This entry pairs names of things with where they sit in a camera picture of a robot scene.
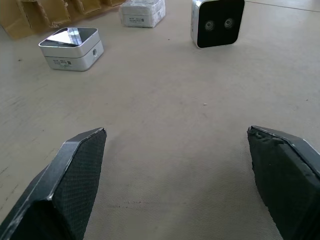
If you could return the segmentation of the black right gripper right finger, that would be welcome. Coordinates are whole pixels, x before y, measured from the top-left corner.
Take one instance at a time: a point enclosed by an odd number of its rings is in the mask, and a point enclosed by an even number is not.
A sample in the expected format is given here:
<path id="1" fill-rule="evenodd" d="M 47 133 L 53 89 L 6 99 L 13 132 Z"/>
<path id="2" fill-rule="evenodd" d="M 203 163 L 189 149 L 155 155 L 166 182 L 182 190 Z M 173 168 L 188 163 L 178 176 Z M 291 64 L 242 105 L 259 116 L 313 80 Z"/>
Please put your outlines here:
<path id="1" fill-rule="evenodd" d="M 283 240 L 320 240 L 320 152 L 305 139 L 252 125 L 255 184 Z"/>

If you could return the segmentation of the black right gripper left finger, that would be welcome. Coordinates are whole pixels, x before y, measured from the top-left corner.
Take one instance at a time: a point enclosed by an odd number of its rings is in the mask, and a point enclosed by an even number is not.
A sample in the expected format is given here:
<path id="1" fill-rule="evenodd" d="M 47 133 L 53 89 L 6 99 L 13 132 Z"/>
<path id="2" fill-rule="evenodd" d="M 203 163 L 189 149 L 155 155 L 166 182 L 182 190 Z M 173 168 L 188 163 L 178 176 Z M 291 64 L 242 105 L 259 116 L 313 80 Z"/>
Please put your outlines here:
<path id="1" fill-rule="evenodd" d="M 83 240 L 106 139 L 101 127 L 65 141 L 0 224 L 0 240 Z"/>

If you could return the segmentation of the brown cardboard box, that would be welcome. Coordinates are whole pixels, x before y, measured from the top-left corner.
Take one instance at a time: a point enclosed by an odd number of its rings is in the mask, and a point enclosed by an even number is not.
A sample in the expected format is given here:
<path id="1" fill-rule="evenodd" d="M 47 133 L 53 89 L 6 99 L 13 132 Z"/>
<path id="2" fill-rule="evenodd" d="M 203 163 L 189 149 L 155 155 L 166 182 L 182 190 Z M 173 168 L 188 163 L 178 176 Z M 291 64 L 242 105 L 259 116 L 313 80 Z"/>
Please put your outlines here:
<path id="1" fill-rule="evenodd" d="M 0 25 L 14 40 L 101 15 L 126 0 L 0 0 Z"/>

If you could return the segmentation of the white wrapped box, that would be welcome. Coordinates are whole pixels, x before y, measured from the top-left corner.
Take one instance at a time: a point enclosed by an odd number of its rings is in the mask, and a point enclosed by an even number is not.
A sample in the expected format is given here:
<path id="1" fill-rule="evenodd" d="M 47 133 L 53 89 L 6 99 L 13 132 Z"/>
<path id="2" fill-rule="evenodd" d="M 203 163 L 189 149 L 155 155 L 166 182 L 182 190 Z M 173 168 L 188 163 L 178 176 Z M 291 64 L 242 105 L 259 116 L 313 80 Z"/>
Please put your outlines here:
<path id="1" fill-rule="evenodd" d="M 121 24 L 131 28 L 154 28 L 166 15 L 165 0 L 126 0 L 119 7 Z"/>

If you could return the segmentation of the white box with glossy top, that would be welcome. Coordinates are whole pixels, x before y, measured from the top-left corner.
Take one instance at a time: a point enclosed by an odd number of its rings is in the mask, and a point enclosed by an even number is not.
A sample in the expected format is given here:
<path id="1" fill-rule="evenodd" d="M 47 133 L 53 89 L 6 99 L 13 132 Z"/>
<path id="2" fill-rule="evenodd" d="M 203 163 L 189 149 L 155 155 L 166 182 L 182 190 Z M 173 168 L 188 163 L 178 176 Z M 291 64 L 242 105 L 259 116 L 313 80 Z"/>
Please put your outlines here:
<path id="1" fill-rule="evenodd" d="M 38 44 L 53 70 L 84 72 L 104 53 L 99 31 L 94 27 L 64 27 Z"/>

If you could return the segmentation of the white box with black face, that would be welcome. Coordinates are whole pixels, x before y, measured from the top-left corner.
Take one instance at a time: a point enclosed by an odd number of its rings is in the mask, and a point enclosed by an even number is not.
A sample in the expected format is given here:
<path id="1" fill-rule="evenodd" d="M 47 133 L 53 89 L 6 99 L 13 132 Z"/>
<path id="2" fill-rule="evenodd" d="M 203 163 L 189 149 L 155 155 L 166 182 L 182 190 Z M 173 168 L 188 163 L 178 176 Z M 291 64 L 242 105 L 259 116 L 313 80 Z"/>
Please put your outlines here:
<path id="1" fill-rule="evenodd" d="M 190 36 L 200 48 L 234 44 L 239 36 L 245 0 L 192 0 Z"/>

